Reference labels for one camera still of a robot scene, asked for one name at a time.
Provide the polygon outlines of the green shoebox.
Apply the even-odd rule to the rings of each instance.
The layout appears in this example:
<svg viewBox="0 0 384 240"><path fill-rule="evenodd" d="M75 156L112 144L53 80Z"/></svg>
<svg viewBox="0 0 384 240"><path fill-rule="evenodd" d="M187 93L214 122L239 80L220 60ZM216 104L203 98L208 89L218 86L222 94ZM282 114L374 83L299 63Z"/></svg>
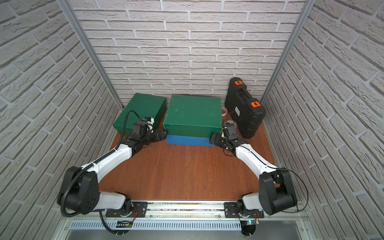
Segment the green shoebox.
<svg viewBox="0 0 384 240"><path fill-rule="evenodd" d="M210 138L222 130L222 100L214 97L171 97L164 127L169 135Z"/></svg>
<svg viewBox="0 0 384 240"><path fill-rule="evenodd" d="M153 126L157 129L167 110L166 98L136 93L113 123L113 127L119 134L123 133L123 123L129 110L134 110L141 119L145 117L155 119ZM133 123L138 120L139 118L134 113L129 114L124 130L125 136L132 131Z"/></svg>

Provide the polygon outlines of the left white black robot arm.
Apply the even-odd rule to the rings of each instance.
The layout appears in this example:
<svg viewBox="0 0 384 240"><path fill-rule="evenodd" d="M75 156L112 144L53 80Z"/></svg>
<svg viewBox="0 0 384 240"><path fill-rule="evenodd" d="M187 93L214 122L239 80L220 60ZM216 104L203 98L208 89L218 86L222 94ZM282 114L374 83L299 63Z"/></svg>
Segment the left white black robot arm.
<svg viewBox="0 0 384 240"><path fill-rule="evenodd" d="M62 215L70 218L103 210L120 210L128 215L131 210L130 197L101 192L99 183L114 168L140 152L143 146L163 141L167 134L164 129L152 130L145 135L130 133L127 139L93 162L69 168L57 198Z"/></svg>

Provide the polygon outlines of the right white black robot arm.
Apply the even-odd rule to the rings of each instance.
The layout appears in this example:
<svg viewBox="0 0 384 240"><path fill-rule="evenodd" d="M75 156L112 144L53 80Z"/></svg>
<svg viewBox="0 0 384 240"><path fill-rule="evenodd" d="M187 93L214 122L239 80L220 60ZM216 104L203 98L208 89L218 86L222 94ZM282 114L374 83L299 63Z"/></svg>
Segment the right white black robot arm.
<svg viewBox="0 0 384 240"><path fill-rule="evenodd" d="M233 153L245 163L259 179L259 191L240 196L237 206L241 215L263 210L274 215L297 205L297 196L289 170L278 168L266 161L244 139L222 137L214 133L210 143Z"/></svg>

